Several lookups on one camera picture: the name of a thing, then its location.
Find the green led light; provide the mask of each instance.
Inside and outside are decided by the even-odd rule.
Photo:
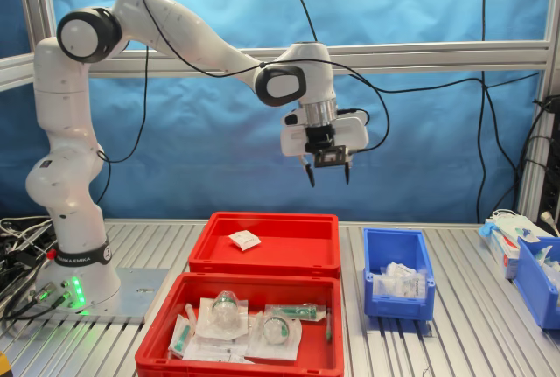
[[[83,295],[83,290],[81,288],[80,280],[76,276],[74,276],[72,278],[72,282],[73,282],[74,291],[76,292],[78,300],[80,301],[79,303],[74,304],[73,307],[80,308],[86,303],[86,298]]]

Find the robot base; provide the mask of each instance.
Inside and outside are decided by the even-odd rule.
[[[169,269],[116,268],[115,271],[121,280],[121,287],[111,298],[89,305],[82,311],[57,309],[57,313],[51,319],[95,320],[97,323],[143,323],[146,316],[155,308],[154,300],[166,282]],[[32,309],[31,313],[38,311],[39,309]]]

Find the gray metal plate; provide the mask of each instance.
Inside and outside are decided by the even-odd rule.
[[[134,355],[187,259],[203,220],[108,220],[121,268],[169,269],[145,325],[59,318],[0,330],[14,375],[136,375]],[[437,283],[434,320],[362,314],[363,227],[421,228]],[[340,223],[345,375],[560,377],[560,332],[543,332],[519,291],[501,278],[476,226]]]

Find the sterile packaging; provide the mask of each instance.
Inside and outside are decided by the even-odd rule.
[[[249,304],[231,291],[201,298],[196,332],[203,338],[231,340],[249,333]]]
[[[405,298],[426,298],[426,274],[415,272],[408,276],[374,274],[373,294]]]
[[[491,220],[486,220],[486,225],[480,229],[479,234],[484,237],[486,244],[490,247],[492,256],[500,265],[504,277],[514,279],[517,275],[517,264],[519,263],[517,241],[512,241],[506,237]]]
[[[414,275],[416,270],[413,268],[407,268],[402,263],[391,262],[384,270],[381,269],[381,273],[387,276],[405,277]]]
[[[553,237],[552,234],[537,227],[529,218],[523,215],[515,215],[512,213],[496,215],[493,213],[493,218],[491,220],[509,240],[515,243],[517,243],[519,237],[528,243],[540,241],[539,237]]]
[[[539,250],[539,252],[535,255],[535,259],[540,266],[544,264],[544,261],[546,260],[546,255],[549,253],[551,249],[552,246],[547,246],[546,248],[542,248],[541,250]]]
[[[171,336],[171,343],[169,344],[170,352],[183,358],[186,348],[193,336],[193,328],[189,323],[188,318],[184,318],[180,314],[177,315],[177,321],[175,322],[175,329],[173,329],[173,334]]]
[[[248,333],[231,340],[201,337],[195,334],[186,348],[183,360],[210,361],[209,358],[229,359],[229,355],[243,357],[249,347],[249,337],[256,321],[256,316],[248,317]]]
[[[310,322],[318,322],[325,318],[326,307],[316,304],[267,304],[266,313],[284,314],[288,318],[298,318]]]
[[[301,322],[284,314],[259,312],[249,336],[246,357],[295,361],[301,341]]]
[[[261,243],[261,240],[256,235],[250,233],[247,230],[238,231],[237,233],[230,234],[229,238],[243,252],[248,248],[252,248],[257,244]]]

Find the metal profile rail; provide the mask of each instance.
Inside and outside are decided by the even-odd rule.
[[[0,91],[33,81],[33,53],[0,59]]]
[[[0,330],[0,351],[16,376],[136,375],[134,354],[203,220],[108,220],[121,267],[169,268],[157,308],[142,325],[51,318]],[[422,229],[437,283],[430,322],[369,318],[362,313],[362,228]],[[543,332],[517,288],[501,278],[476,226],[340,223],[345,375],[356,377],[560,376],[560,332]]]
[[[443,71],[542,70],[546,67],[550,42],[519,40],[495,42],[442,42],[396,45],[329,46],[332,61],[350,66],[360,73],[419,73]],[[271,61],[286,48],[241,49],[262,61]],[[144,76],[145,51],[125,51],[94,64],[94,78],[134,78]],[[208,66],[198,68],[220,73]],[[333,68],[336,75],[347,70]],[[180,60],[160,52],[150,52],[150,76],[201,77]]]

